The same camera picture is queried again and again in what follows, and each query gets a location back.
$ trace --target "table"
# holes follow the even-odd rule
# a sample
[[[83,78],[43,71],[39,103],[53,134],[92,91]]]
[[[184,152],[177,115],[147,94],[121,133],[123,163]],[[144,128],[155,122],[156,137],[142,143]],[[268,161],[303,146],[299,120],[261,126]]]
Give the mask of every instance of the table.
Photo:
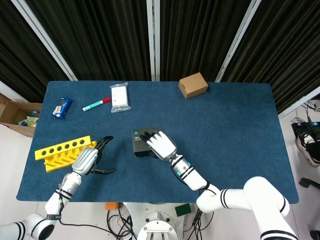
[[[242,189],[254,176],[267,178],[291,204],[298,202],[272,90],[264,83],[213,83],[207,92],[186,100],[177,82],[130,81],[131,110],[111,113],[111,103],[82,108],[111,95],[119,81],[52,81],[47,86],[38,125],[27,157],[20,201],[47,201],[66,173],[45,172],[34,151],[90,135],[113,135],[98,168],[116,171],[90,174],[73,202],[195,203],[191,191],[173,175],[166,161],[137,158],[132,129],[165,131],[196,170],[220,189]],[[65,119],[51,115],[60,97],[73,103]]]

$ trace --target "black curtain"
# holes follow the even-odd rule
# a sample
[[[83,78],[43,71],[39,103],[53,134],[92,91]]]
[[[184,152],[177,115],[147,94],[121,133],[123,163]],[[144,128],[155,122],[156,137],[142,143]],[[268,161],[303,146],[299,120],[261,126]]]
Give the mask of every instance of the black curtain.
[[[79,80],[151,80],[146,0],[26,2]]]
[[[212,82],[220,70],[250,0],[162,0],[160,79],[178,81],[197,72]]]
[[[68,78],[11,1],[0,4],[0,81],[42,103],[49,81]]]
[[[320,1],[263,0],[222,81],[270,83],[279,113],[320,86]]]

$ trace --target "black device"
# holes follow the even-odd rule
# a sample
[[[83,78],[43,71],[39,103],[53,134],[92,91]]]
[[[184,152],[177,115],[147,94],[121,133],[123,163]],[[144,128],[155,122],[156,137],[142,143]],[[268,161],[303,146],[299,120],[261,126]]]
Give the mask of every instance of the black device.
[[[191,213],[191,207],[189,203],[186,203],[181,206],[176,206],[175,207],[175,212],[177,217],[180,217],[182,215],[190,214]]]
[[[151,128],[137,128],[132,130],[132,144],[133,144],[133,152],[136,157],[146,157],[152,156],[156,158],[155,153],[149,148],[149,146],[140,138],[140,135],[143,135],[144,132],[148,133],[157,133],[157,129],[155,127]]]
[[[312,122],[308,119],[308,122],[292,123],[291,127],[294,132],[295,138],[302,133],[307,133],[314,138],[315,141],[320,141],[320,122]]]

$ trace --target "red cap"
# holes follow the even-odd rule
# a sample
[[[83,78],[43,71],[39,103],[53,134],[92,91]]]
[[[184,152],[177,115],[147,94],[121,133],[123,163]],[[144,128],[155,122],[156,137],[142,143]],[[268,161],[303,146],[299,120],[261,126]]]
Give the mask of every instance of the red cap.
[[[102,99],[102,102],[105,104],[107,102],[110,102],[111,101],[111,97],[107,97],[105,99]]]

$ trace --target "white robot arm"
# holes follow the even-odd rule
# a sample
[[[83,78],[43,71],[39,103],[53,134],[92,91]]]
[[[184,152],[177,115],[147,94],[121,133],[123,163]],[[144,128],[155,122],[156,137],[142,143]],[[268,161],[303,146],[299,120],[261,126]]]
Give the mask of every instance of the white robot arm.
[[[110,174],[115,171],[94,168],[101,160],[102,150],[113,138],[106,136],[95,148],[87,147],[81,152],[72,165],[72,172],[64,176],[62,183],[45,204],[46,217],[34,213],[22,221],[0,226],[0,239],[23,240],[25,236],[36,240],[47,239],[53,232],[56,221],[61,219],[62,210],[82,183],[82,177],[89,173]]]
[[[177,146],[163,131],[140,137],[161,160],[170,162],[173,172],[193,191],[204,190],[196,201],[204,213],[223,208],[253,211],[261,240],[298,240],[284,219],[290,210],[288,200],[265,178],[253,177],[243,189],[219,190],[177,154]]]

